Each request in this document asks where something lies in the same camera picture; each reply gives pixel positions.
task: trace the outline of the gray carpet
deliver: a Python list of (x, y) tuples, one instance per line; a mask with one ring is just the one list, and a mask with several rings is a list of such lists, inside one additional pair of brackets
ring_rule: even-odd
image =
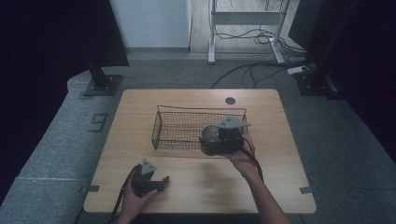
[[(254, 62), (217, 60), (209, 65), (205, 60), (131, 60), (131, 67), (104, 69), (109, 75), (123, 75), (115, 96), (84, 97), (81, 92), (91, 80), (90, 74), (71, 78), (56, 118), (0, 208), (0, 222), (75, 221), (124, 90), (208, 89), (229, 70)], [(256, 67), (255, 78), (270, 76), (278, 69)], [(243, 71), (228, 75), (215, 88), (244, 88)], [(252, 87), (249, 76), (245, 76), (245, 85)], [(293, 223), (396, 223), (395, 163), (347, 102), (302, 96), (286, 71), (258, 83), (257, 88), (278, 90), (318, 206), (315, 214), (289, 214)], [(103, 127), (93, 122), (95, 115), (106, 116)], [(221, 218), (173, 217), (168, 219), (180, 223), (219, 223)], [(78, 223), (106, 223), (107, 218), (108, 214), (82, 212)], [(168, 219), (147, 220), (164, 223)], [(248, 220), (257, 223), (257, 217)], [(227, 222), (244, 221), (234, 218)]]

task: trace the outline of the black curtain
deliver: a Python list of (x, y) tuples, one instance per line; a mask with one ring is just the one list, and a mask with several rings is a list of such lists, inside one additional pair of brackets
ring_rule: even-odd
[(61, 106), (67, 80), (88, 70), (88, 59), (128, 61), (108, 0), (1, 1), (0, 34), (3, 201)]

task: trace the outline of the light wood desk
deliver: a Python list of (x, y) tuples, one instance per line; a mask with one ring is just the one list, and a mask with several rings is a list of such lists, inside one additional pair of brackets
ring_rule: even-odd
[[(233, 97), (234, 105), (225, 99)], [(93, 177), (87, 212), (111, 212), (131, 169), (147, 159), (157, 166), (152, 180), (170, 182), (143, 213), (257, 213), (248, 184), (223, 158), (164, 156), (151, 143), (157, 105), (246, 108), (264, 181), (286, 213), (313, 213), (316, 204), (275, 90), (128, 90), (111, 126)]]

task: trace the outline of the person's left hand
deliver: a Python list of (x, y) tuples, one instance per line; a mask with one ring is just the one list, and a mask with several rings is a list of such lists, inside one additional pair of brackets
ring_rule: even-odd
[(134, 194), (131, 183), (128, 183), (123, 193), (122, 209), (117, 223), (130, 223), (135, 217), (137, 217), (137, 215), (139, 215), (140, 211), (143, 209), (143, 206), (157, 193), (158, 190), (155, 189), (146, 194), (144, 197), (139, 198)]

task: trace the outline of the black wire mesh basket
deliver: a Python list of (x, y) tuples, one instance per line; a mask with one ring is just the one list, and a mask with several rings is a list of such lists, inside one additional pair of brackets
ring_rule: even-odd
[[(247, 121), (245, 108), (187, 108), (158, 105), (151, 141), (155, 149), (201, 149), (199, 136), (207, 125), (228, 117)], [(241, 128), (247, 133), (248, 128)]]

